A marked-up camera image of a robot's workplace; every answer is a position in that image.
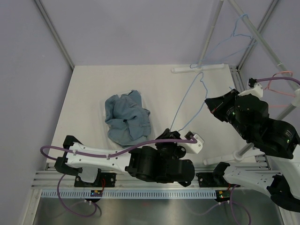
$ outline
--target denim cloth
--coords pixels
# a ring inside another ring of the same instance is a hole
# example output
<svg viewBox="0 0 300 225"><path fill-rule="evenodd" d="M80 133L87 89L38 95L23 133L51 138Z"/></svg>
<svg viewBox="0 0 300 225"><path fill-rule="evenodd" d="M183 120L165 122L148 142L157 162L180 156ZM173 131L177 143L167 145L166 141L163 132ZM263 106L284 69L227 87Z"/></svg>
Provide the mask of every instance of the denim cloth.
<svg viewBox="0 0 300 225"><path fill-rule="evenodd" d="M142 98L133 90L121 97L113 95L105 101L105 123L110 127L108 137L121 146L136 145L151 133L150 111L142 108Z"/></svg>

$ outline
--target white table surface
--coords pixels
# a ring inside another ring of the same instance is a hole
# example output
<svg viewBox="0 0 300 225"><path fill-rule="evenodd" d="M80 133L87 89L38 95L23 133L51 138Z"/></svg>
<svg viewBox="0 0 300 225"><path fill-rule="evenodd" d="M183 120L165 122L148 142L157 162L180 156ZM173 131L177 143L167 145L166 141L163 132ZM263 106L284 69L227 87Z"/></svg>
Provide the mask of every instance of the white table surface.
<svg viewBox="0 0 300 225"><path fill-rule="evenodd" d="M99 104L114 94L129 90L140 91L151 112L152 132L155 136L160 135L170 127L184 94L196 76L194 72L172 74L171 68L175 66L76 66L52 145L62 147L66 135L73 135L86 146L107 148L105 122ZM201 75L182 104L173 130L182 128L204 101L206 91L200 78ZM234 87L227 65L224 69L205 71L203 80L209 98L221 96L230 91L229 87ZM205 141L199 154L185 156L195 166L202 166L203 159L230 154L246 144L230 124L216 119L206 105L182 134L188 130L198 133ZM62 154L58 150L49 152L55 158ZM49 166L54 165L52 160L48 159L47 162ZM248 158L247 162L255 162L254 157Z"/></svg>

